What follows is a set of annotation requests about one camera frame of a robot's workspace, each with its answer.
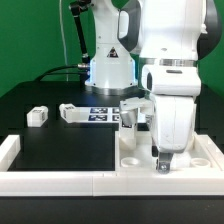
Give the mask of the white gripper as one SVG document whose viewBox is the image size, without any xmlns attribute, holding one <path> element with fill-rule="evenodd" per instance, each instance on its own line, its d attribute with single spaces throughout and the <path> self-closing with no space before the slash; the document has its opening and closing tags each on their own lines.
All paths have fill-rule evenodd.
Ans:
<svg viewBox="0 0 224 224">
<path fill-rule="evenodd" d="M 156 169 L 170 172 L 172 153 L 182 153 L 194 130 L 195 98 L 201 81 L 196 67 L 145 64 L 140 77 L 144 98 L 120 102 L 120 116 L 125 126 L 137 123 L 138 111 L 149 116 L 152 139 L 160 152 Z"/>
</svg>

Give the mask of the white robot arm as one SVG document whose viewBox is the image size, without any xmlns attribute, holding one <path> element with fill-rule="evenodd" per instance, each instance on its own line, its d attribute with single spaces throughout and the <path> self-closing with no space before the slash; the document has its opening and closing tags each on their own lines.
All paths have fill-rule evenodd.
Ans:
<svg viewBox="0 0 224 224">
<path fill-rule="evenodd" d="M 173 155 L 191 144 L 195 98 L 201 91 L 197 61 L 221 36 L 213 0 L 90 0 L 96 54 L 88 89 L 103 94 L 145 91 L 120 103 L 123 123 L 134 127 L 142 109 L 158 150 L 157 170 L 170 171 Z"/>
</svg>

